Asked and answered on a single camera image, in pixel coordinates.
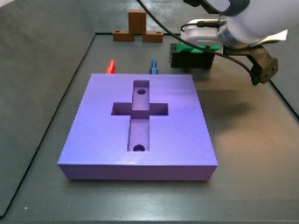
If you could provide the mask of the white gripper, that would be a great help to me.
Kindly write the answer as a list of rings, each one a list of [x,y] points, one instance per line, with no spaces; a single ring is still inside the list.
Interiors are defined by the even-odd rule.
[[[228,30],[217,19],[193,19],[181,26],[181,39],[196,46],[259,46],[285,41],[285,38],[287,31],[280,31],[277,34],[269,35],[260,40],[244,43],[230,36]]]

